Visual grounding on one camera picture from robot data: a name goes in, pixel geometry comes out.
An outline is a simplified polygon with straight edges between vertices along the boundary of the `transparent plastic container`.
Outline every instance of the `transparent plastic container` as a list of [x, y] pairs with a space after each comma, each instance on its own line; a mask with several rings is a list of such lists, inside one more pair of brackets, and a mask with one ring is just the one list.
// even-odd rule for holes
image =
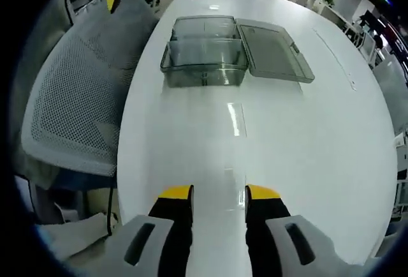
[[186, 38], [240, 39], [240, 33], [233, 17], [224, 15], [182, 17], [174, 24], [171, 40]]
[[170, 87], [239, 86], [247, 68], [244, 44], [238, 39], [170, 41], [161, 61]]

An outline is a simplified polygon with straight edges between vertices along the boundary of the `plastic storage box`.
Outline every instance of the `plastic storage box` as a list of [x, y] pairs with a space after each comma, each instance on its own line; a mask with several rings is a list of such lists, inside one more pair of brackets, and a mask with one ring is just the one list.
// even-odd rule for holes
[[255, 77], [314, 80], [283, 27], [223, 15], [177, 19], [161, 61], [170, 87], [239, 86], [248, 68]]

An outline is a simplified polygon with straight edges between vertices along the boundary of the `mesh chair back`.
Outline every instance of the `mesh chair back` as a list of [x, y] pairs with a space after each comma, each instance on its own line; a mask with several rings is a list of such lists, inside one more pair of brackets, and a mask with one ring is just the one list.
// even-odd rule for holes
[[90, 5], [41, 68], [25, 111], [27, 154], [59, 167], [112, 176], [124, 103], [157, 23], [144, 0]]

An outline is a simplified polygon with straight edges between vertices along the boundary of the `white tabletop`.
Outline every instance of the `white tabletop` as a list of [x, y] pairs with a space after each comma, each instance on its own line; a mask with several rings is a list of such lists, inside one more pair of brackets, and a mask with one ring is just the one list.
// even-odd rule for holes
[[[170, 89], [160, 61], [178, 17], [232, 15], [286, 28], [316, 79], [253, 77], [240, 87]], [[277, 190], [363, 263], [390, 220], [397, 154], [381, 90], [330, 21], [287, 0], [174, 0], [142, 54], [120, 129], [117, 184], [124, 223], [167, 187], [194, 184], [188, 276], [250, 276], [247, 183]]]

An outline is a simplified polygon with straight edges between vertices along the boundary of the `cable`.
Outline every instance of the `cable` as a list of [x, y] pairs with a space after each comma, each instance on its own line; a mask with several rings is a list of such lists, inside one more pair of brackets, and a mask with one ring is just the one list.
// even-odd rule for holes
[[110, 215], [112, 214], [113, 189], [115, 188], [116, 175], [117, 175], [117, 172], [115, 171], [114, 175], [112, 176], [112, 180], [110, 182], [110, 189], [109, 189], [108, 214], [106, 215], [106, 227], [108, 230], [108, 236], [112, 235], [112, 228], [110, 227]]

